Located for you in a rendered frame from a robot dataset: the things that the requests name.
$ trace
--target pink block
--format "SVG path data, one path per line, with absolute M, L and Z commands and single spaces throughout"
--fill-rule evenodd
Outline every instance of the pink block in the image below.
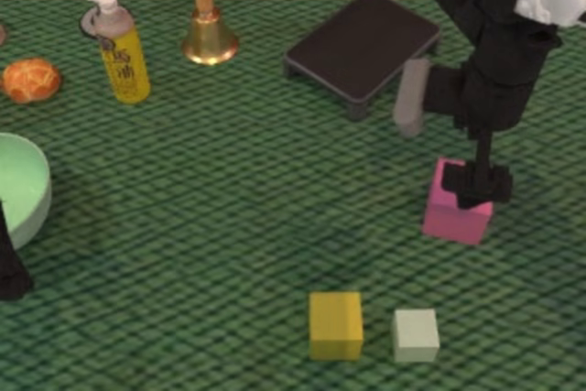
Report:
M 423 233 L 464 244 L 479 244 L 493 216 L 493 204 L 488 202 L 471 210 L 458 208 L 456 195 L 441 187 L 445 163 L 463 165 L 461 160 L 440 158 L 429 191 Z

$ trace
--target bottle label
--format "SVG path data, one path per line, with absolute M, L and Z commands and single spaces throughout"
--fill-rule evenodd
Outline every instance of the bottle label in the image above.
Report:
M 123 103 L 143 101 L 150 93 L 150 82 L 136 30 L 114 40 L 100 38 L 100 46 L 116 98 Z

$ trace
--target cube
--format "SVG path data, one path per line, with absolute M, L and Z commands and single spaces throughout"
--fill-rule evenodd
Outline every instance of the cube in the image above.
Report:
M 435 310 L 396 310 L 393 341 L 396 362 L 433 362 L 440 350 Z
M 441 187 L 443 167 L 446 163 L 463 165 L 460 160 L 441 158 L 438 160 L 422 232 L 463 244 L 479 244 L 493 216 L 493 204 L 479 205 L 471 210 L 458 208 L 456 195 Z
M 314 361 L 357 361 L 364 342 L 358 292 L 309 294 L 309 356 Z

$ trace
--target green mat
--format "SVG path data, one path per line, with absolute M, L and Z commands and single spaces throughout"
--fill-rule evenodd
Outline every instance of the green mat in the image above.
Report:
M 153 93 L 110 92 L 84 0 L 0 0 L 0 67 L 45 57 L 47 103 L 0 101 L 0 130 L 39 144 L 54 204 L 21 256 L 38 289 L 0 304 L 0 391 L 571 391 L 586 389 L 586 31 L 563 32 L 525 121 L 494 140 L 515 175 L 479 247 L 420 233 L 438 157 L 471 157 L 447 118 L 392 125 L 397 84 L 363 123 L 282 54 L 347 0 L 219 0 L 242 52 L 214 68 L 179 44 L 192 0 L 123 0 Z M 470 51 L 443 25 L 434 60 Z M 312 290 L 359 289 L 351 364 L 308 358 Z M 434 364 L 394 364 L 398 308 L 438 312 Z

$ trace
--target white bottle cap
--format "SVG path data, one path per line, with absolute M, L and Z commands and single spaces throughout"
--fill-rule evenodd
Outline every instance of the white bottle cap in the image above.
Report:
M 118 9 L 118 0 L 89 0 L 100 6 L 100 13 L 112 14 Z

